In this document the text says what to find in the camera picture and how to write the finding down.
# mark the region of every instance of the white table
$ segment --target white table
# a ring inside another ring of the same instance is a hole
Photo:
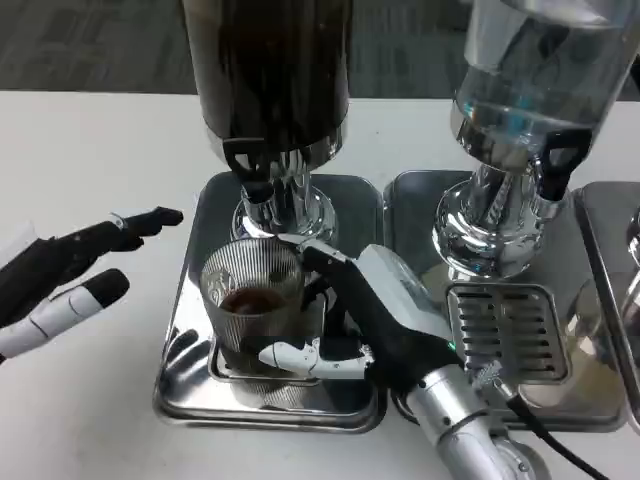
[[[449,108],[356,100],[347,144],[322,171],[382,189],[404,170],[473,168],[449,131]],[[640,181],[639,118],[640,104],[614,106],[574,187]],[[24,219],[51,236],[123,209],[159,204],[186,216],[139,252],[98,263],[128,275],[123,301],[0,368],[0,478],[449,478],[392,406],[360,436],[187,429],[155,416],[153,383],[197,195],[225,168],[209,150],[196,97],[0,92],[0,238]],[[554,478],[586,478],[533,435],[514,436],[543,453]],[[640,438],[629,427],[557,436],[611,478],[637,478]]]

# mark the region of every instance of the cup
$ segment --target cup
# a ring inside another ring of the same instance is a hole
[[[200,290],[216,341],[240,371],[268,370],[242,351],[247,337],[319,335],[322,325],[301,321],[304,272],[295,253],[275,238],[229,243],[205,262]]]

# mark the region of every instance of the brown liquid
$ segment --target brown liquid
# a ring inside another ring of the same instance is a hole
[[[220,304],[220,308],[238,315],[261,315],[287,304],[277,292],[268,288],[241,288],[231,292]]]
[[[273,152],[310,145],[347,113],[352,0],[184,0],[205,121]]]

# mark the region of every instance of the coffee dispenser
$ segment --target coffee dispenser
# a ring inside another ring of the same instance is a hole
[[[481,165],[433,230],[453,268],[505,278],[531,264],[635,58],[638,16],[632,0],[475,1],[451,128]]]
[[[340,150],[349,102],[350,0],[185,0],[211,145],[241,182],[234,239],[299,233],[335,241],[310,173]]]

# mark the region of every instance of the gray carpet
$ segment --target gray carpet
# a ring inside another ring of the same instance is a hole
[[[195,93],[179,0],[0,0],[0,89]],[[469,7],[355,0],[351,94],[451,98]],[[628,82],[625,99],[640,99]]]

